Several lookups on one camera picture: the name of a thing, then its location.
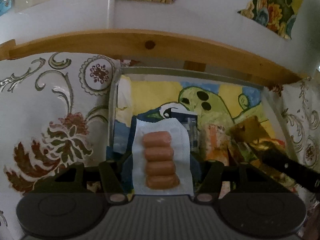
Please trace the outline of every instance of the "black spot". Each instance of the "black spot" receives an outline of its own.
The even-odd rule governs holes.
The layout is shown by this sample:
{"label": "black spot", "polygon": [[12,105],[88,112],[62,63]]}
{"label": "black spot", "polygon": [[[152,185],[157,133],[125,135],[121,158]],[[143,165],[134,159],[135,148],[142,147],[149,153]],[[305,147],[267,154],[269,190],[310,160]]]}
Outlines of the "black spot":
{"label": "black spot", "polygon": [[207,110],[207,111],[211,110],[211,106],[208,102],[202,102],[201,106],[204,110]]}
{"label": "black spot", "polygon": [[164,118],[170,118],[171,116],[171,107],[166,109],[164,112],[163,112],[163,116]]}
{"label": "black spot", "polygon": [[183,98],[183,99],[181,100],[181,102],[184,103],[184,104],[190,105],[190,101],[189,101],[188,98]]}
{"label": "black spot", "polygon": [[198,91],[197,92],[197,96],[202,101],[207,101],[209,99],[208,94],[206,92],[203,92],[203,91]]}

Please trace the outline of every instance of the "white wall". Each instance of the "white wall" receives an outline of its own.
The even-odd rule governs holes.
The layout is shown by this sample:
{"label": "white wall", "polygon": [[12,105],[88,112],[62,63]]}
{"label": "white wall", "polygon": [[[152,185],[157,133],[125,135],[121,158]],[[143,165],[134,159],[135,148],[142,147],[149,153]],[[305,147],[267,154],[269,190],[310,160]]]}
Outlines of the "white wall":
{"label": "white wall", "polygon": [[268,58],[298,73],[320,65],[320,0],[304,0],[287,41],[237,14],[249,0],[177,0],[174,4],[128,0],[51,0],[0,17],[0,43],[22,43],[52,34],[135,28],[189,34]]}

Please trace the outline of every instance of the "paper sheet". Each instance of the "paper sheet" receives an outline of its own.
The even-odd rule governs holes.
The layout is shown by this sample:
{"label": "paper sheet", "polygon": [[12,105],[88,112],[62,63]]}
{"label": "paper sheet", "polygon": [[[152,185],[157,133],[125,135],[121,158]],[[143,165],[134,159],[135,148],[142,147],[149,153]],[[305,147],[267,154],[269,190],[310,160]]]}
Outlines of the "paper sheet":
{"label": "paper sheet", "polygon": [[[153,190],[146,186],[145,166],[142,137],[146,133],[168,131],[171,134],[171,147],[174,150],[173,161],[179,186],[166,190]],[[190,172],[190,144],[186,128],[175,118],[164,119],[156,123],[137,119],[137,128],[132,145],[133,169],[132,180],[134,192],[137,195],[184,195],[193,196],[192,175]]]}

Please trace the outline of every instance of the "red flower pattern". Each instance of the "red flower pattern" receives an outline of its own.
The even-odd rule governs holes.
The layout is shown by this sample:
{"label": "red flower pattern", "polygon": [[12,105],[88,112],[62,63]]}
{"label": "red flower pattern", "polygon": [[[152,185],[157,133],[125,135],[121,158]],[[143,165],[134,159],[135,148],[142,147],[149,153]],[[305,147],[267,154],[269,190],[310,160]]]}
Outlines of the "red flower pattern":
{"label": "red flower pattern", "polygon": [[108,81],[109,79],[109,71],[106,70],[106,65],[100,66],[100,64],[97,65],[93,65],[90,68],[90,77],[93,77],[93,81],[96,82],[100,82],[101,84],[103,84],[105,81]]}
{"label": "red flower pattern", "polygon": [[[73,125],[75,125],[77,127],[76,129],[77,134],[87,135],[89,133],[87,123],[81,113],[68,114],[65,118],[59,118],[59,121],[68,130],[70,130]],[[50,122],[51,128],[56,128],[59,126],[60,126],[59,124],[55,125],[53,124],[53,122]]]}

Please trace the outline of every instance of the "screw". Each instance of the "screw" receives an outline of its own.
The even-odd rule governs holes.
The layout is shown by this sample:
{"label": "screw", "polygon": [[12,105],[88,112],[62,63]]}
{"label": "screw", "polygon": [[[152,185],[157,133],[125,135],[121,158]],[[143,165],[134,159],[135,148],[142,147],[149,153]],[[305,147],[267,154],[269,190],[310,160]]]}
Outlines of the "screw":
{"label": "screw", "polygon": [[197,196],[197,199],[200,202],[210,202],[212,200],[212,196],[207,193],[202,193]]}
{"label": "screw", "polygon": [[119,203],[119,202],[122,202],[122,201],[125,200],[125,196],[123,194],[113,194],[113,195],[110,196],[110,200],[112,202]]}

